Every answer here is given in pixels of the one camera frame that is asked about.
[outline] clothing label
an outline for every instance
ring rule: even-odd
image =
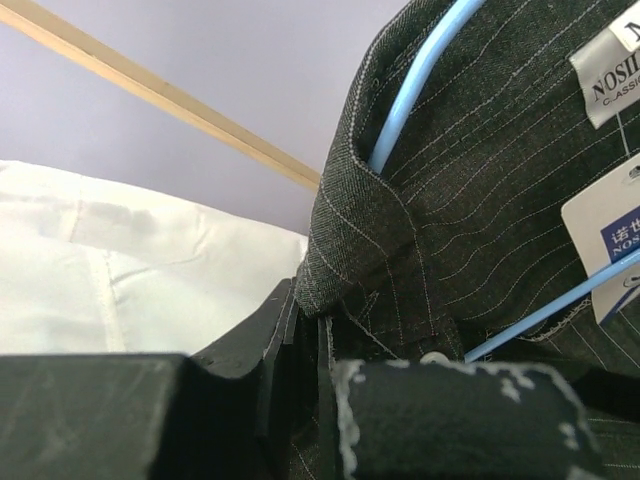
[[[640,155],[593,183],[562,207],[571,239],[588,276],[640,248]],[[602,323],[640,294],[636,264],[591,292]]]
[[[640,46],[640,2],[571,56],[587,116],[595,128],[640,98],[640,51],[636,46]]]
[[[628,52],[633,52],[640,47],[640,2],[616,18],[609,30],[620,40]]]

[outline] wooden rod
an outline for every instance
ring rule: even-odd
[[[316,190],[320,174],[188,93],[30,0],[0,0],[0,21],[291,180]]]

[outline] brand label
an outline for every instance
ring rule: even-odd
[[[637,16],[640,26],[640,2],[629,11],[634,18]],[[625,33],[627,44],[636,38],[635,32],[640,35],[635,21],[624,17],[627,12],[570,58],[578,74],[587,115],[595,128],[640,98],[640,51],[635,47],[640,46],[640,36],[634,40],[634,47],[628,49],[619,33],[614,34],[614,31]]]
[[[601,233],[611,262],[631,253],[640,247],[640,207],[612,222]]]
[[[562,207],[562,219],[588,276],[640,248],[640,155],[588,186]],[[591,292],[598,323],[640,294],[640,265]]]
[[[613,32],[627,51],[633,52],[640,47],[640,2],[636,2],[616,18],[609,25],[609,30]]]

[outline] white hang tag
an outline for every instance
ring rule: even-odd
[[[636,51],[640,47],[640,2],[611,22],[609,30],[629,53]]]
[[[588,186],[562,207],[562,219],[588,276],[640,248],[640,155]],[[591,292],[602,323],[640,294],[640,265]]]
[[[569,59],[595,128],[640,99],[640,1]]]

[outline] worn black surface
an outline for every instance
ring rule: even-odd
[[[179,355],[2,358],[0,478],[249,472],[255,446],[243,432],[255,415],[258,378],[257,370],[243,381],[215,377]],[[235,428],[225,428],[231,418]],[[233,460],[239,452],[247,454],[242,462]]]
[[[353,372],[345,365],[335,369],[338,384]],[[346,377],[349,428],[358,430],[355,478],[565,479],[574,468],[603,474],[580,428],[585,412],[558,388],[568,385],[557,374],[461,367],[372,363]]]
[[[196,361],[0,357],[0,479],[287,478],[293,283],[283,280]]]

